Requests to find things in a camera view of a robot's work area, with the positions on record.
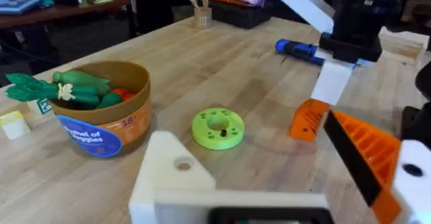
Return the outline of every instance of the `cardboard container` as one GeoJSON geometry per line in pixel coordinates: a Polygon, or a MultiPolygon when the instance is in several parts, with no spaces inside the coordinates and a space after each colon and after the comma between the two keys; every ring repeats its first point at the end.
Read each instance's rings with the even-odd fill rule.
{"type": "Polygon", "coordinates": [[[72,110],[66,102],[52,100],[51,106],[71,138],[86,152],[97,157],[113,157],[130,152],[143,143],[150,127],[150,76],[135,63],[102,61],[73,70],[110,79],[111,88],[136,92],[131,99],[97,110],[72,110]]]}

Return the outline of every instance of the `label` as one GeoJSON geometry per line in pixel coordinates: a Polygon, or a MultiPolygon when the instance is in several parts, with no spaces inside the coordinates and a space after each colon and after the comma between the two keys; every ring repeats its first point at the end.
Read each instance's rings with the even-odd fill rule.
{"type": "Polygon", "coordinates": [[[48,99],[46,98],[38,100],[36,103],[39,107],[40,113],[42,114],[45,114],[51,110],[51,105],[49,104],[48,99]]]}
{"type": "Polygon", "coordinates": [[[134,113],[108,124],[94,126],[86,122],[57,115],[70,137],[87,153],[97,157],[112,157],[123,145],[140,137],[150,126],[150,99],[134,113]]]}
{"type": "Polygon", "coordinates": [[[121,150],[121,141],[107,130],[91,124],[57,115],[70,137],[84,151],[97,157],[112,157],[121,150]]]}
{"type": "Polygon", "coordinates": [[[14,112],[10,112],[9,114],[0,116],[0,126],[5,126],[21,119],[24,119],[24,117],[19,110],[16,110],[14,112]]]}
{"type": "Polygon", "coordinates": [[[100,125],[100,128],[114,133],[123,145],[140,137],[150,126],[151,102],[150,98],[134,113],[111,123],[100,125]]]}

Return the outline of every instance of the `small box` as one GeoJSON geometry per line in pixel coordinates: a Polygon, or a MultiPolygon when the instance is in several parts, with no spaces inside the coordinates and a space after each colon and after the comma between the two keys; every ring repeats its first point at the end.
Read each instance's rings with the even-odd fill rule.
{"type": "Polygon", "coordinates": [[[31,111],[41,115],[46,114],[51,110],[51,105],[49,104],[48,99],[33,100],[31,102],[27,102],[27,105],[31,111]]]}
{"type": "Polygon", "coordinates": [[[213,9],[214,20],[245,29],[254,28],[272,16],[268,2],[262,8],[254,8],[210,0],[209,6],[213,9]]]}
{"type": "Polygon", "coordinates": [[[19,110],[0,116],[0,125],[10,140],[30,133],[30,128],[19,110]]]}

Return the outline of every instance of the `pencil cup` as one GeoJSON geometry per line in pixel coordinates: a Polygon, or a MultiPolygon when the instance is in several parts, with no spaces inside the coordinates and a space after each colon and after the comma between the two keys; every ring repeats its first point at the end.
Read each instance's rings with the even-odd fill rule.
{"type": "Polygon", "coordinates": [[[201,7],[200,9],[195,8],[195,21],[194,26],[198,29],[208,29],[212,26],[212,10],[211,8],[201,7]]]}

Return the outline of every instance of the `workbench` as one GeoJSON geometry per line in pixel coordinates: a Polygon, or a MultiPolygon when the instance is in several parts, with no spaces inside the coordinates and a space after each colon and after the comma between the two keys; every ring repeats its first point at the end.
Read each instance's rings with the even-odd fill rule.
{"type": "MultiPolygon", "coordinates": [[[[374,223],[334,146],[321,129],[315,142],[289,138],[296,108],[308,99],[320,68],[275,53],[280,38],[317,43],[310,26],[272,18],[243,30],[192,19],[134,38],[37,75],[49,79],[84,63],[126,60],[150,72],[150,131],[168,130],[218,181],[220,189],[325,193],[336,223],[374,223]],[[191,136],[194,115],[225,107],[244,119],[239,146],[210,151],[191,136]]],[[[357,68],[335,108],[397,134],[404,106],[421,107],[420,65],[385,53],[357,68]]],[[[0,223],[130,223],[127,203],[145,153],[98,159],[80,151],[51,112],[39,116],[0,89],[0,114],[21,110],[32,133],[9,141],[0,130],[0,223]]]]}

